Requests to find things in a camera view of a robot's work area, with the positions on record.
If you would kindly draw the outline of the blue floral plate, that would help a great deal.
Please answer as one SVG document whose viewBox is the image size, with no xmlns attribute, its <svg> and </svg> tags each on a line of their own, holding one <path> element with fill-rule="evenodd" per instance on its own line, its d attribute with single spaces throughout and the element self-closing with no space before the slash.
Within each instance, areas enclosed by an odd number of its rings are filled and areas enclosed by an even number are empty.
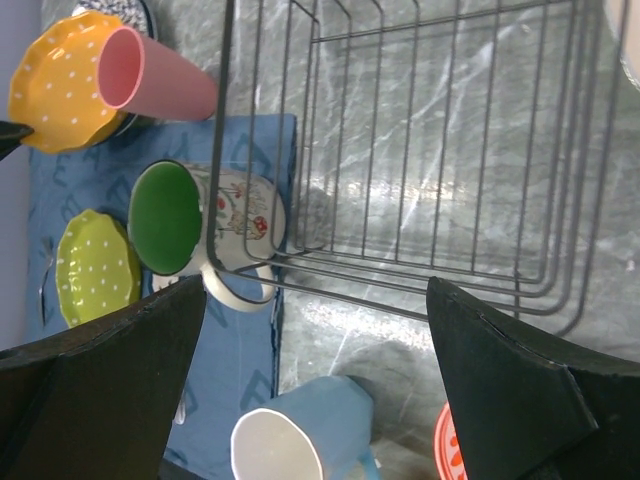
<svg viewBox="0 0 640 480">
<path fill-rule="evenodd" d="M 157 38 L 158 29 L 150 7 L 143 0 L 82 0 L 78 1 L 72 16 L 86 11 L 98 11 L 118 17 L 125 25 L 152 39 Z"/>
</svg>

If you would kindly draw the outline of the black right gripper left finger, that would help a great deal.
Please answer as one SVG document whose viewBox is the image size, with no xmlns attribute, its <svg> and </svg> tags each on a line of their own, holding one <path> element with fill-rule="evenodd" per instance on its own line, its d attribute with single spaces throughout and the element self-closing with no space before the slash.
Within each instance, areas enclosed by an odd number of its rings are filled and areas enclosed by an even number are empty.
<svg viewBox="0 0 640 480">
<path fill-rule="evenodd" d="M 2 351 L 2 478 L 158 478 L 206 302 L 191 276 Z"/>
</svg>

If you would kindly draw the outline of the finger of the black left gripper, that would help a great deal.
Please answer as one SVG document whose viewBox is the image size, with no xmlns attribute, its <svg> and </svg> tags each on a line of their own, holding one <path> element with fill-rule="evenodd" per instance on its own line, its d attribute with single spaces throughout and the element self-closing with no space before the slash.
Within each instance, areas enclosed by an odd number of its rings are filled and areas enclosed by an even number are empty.
<svg viewBox="0 0 640 480">
<path fill-rule="evenodd" d="M 24 138 L 32 135 L 34 129 L 28 125 L 0 121 L 0 160 L 4 160 L 14 150 L 21 146 Z"/>
</svg>

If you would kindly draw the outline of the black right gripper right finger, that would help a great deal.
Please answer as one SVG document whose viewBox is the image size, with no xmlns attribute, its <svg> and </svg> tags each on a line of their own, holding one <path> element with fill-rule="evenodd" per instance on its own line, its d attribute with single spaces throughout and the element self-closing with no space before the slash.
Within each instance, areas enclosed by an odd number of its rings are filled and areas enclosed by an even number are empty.
<svg viewBox="0 0 640 480">
<path fill-rule="evenodd" d="M 428 323 L 471 479 L 636 479 L 639 365 L 433 277 Z"/>
</svg>

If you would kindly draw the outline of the orange polka dot plate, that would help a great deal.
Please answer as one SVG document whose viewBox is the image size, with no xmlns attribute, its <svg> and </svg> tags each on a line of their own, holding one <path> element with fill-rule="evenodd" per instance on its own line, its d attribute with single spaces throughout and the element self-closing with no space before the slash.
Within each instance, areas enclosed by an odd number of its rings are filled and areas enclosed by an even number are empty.
<svg viewBox="0 0 640 480">
<path fill-rule="evenodd" d="M 87 11 L 58 21 L 34 41 L 14 72 L 9 120 L 33 129 L 22 143 L 48 154 L 74 151 L 111 136 L 126 115 L 101 99 L 101 49 L 121 20 Z"/>
</svg>

